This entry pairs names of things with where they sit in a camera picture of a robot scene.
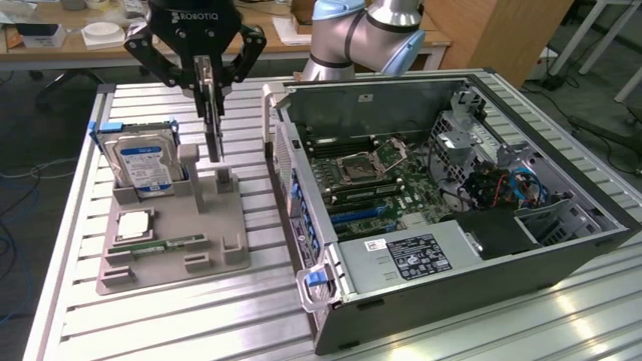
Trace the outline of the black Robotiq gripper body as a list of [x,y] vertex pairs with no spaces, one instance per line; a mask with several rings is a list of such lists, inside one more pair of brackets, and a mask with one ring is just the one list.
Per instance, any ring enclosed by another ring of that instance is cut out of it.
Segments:
[[228,65],[221,54],[240,31],[240,12],[232,1],[149,1],[147,28],[185,59],[208,56],[214,69],[236,71],[240,57]]

